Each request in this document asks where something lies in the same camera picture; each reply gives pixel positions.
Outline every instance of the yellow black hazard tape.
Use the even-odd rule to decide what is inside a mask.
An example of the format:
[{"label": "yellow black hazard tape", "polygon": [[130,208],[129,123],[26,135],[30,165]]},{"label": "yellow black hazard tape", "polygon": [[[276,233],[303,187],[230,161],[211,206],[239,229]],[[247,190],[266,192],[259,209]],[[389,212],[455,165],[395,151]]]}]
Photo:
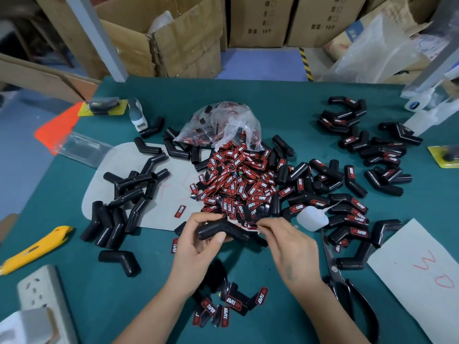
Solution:
[{"label": "yellow black hazard tape", "polygon": [[304,49],[300,47],[301,59],[303,60],[304,70],[306,71],[307,80],[310,82],[314,82],[313,74],[311,73],[311,69],[309,68],[309,64],[307,63],[306,54],[304,53]]}]

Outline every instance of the blue floor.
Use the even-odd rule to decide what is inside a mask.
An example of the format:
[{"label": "blue floor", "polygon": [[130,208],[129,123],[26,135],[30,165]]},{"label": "blue floor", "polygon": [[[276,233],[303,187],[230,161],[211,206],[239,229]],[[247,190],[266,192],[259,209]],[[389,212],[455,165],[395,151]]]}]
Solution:
[{"label": "blue floor", "polygon": [[[218,79],[306,81],[297,48],[228,49],[221,54],[223,70]],[[85,75],[64,65],[49,65]],[[33,133],[71,106],[59,99],[21,89],[0,109],[0,220],[20,213],[48,169],[53,155]]]}]

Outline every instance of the right hand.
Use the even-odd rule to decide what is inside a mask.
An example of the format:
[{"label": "right hand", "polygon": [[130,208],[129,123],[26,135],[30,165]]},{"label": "right hand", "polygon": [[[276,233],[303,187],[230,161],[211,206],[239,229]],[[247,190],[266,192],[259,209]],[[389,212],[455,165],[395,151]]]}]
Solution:
[{"label": "right hand", "polygon": [[297,300],[313,295],[324,285],[314,239],[282,217],[263,218],[257,226],[266,237],[280,276]]}]

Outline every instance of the teal table mat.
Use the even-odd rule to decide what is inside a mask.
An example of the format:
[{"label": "teal table mat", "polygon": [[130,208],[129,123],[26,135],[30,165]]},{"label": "teal table mat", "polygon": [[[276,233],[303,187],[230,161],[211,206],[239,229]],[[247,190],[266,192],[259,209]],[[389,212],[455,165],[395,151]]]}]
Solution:
[{"label": "teal table mat", "polygon": [[[246,103],[262,126],[268,140],[281,135],[295,150],[294,165],[317,158],[323,162],[338,159],[340,167],[356,166],[357,180],[370,192],[363,202],[370,208],[371,221],[398,218],[406,223],[416,218],[456,259],[459,221],[457,170],[440,169],[426,149],[429,145],[459,143],[459,114],[440,126],[432,127],[419,147],[410,147],[402,159],[405,173],[413,175],[411,184],[403,185],[405,194],[391,197],[373,190],[363,177],[366,168],[356,154],[337,147],[339,136],[323,132],[316,120],[328,108],[327,99],[345,95],[364,98],[368,114],[360,127],[372,136],[388,136],[377,130],[381,121],[405,121],[411,113],[403,109],[399,98],[402,86],[356,85],[309,82],[232,81],[198,79],[163,79],[129,77],[127,83],[106,78],[96,96],[138,98],[147,118],[166,118],[166,127],[180,129],[198,109],[222,100]],[[337,106],[330,107],[339,111]],[[138,133],[128,115],[80,118],[75,131],[108,144],[132,141]],[[148,140],[162,143],[161,134]],[[127,278],[121,266],[97,261],[100,248],[83,243],[78,236],[89,221],[81,212],[81,202],[95,170],[63,156],[56,156],[26,208],[0,248],[0,260],[11,257],[47,235],[56,226],[75,227],[72,239],[45,257],[0,277],[0,319],[19,309],[17,283],[45,264],[56,265],[70,312],[82,343],[108,343],[129,324],[143,306],[160,290],[169,274],[174,256],[170,254],[172,231],[142,229],[140,236],[129,236],[124,250],[133,251],[142,267],[135,278]],[[3,193],[4,200],[14,193]],[[320,269],[327,266],[320,234],[307,233],[319,242]],[[353,242],[341,256],[353,255],[359,243]],[[229,272],[229,280],[240,290],[255,294],[261,286],[269,289],[263,306],[247,316],[233,312],[228,329],[191,325],[193,302],[185,309],[169,338],[171,343],[316,343],[314,329],[276,271],[268,249],[252,251],[237,242],[222,248],[219,258]],[[380,343],[429,343],[416,321],[405,311],[370,267],[342,273],[350,278],[368,299],[379,318]],[[365,331],[365,321],[357,314],[357,323]]]}]

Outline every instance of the power strip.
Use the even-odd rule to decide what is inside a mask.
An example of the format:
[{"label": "power strip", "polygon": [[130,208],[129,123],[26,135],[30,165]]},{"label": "power strip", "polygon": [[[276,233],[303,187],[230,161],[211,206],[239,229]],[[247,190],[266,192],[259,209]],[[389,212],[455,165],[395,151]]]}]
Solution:
[{"label": "power strip", "polygon": [[56,344],[77,344],[77,335],[60,287],[56,268],[46,265],[17,284],[21,310],[48,307],[53,311],[60,338]]}]

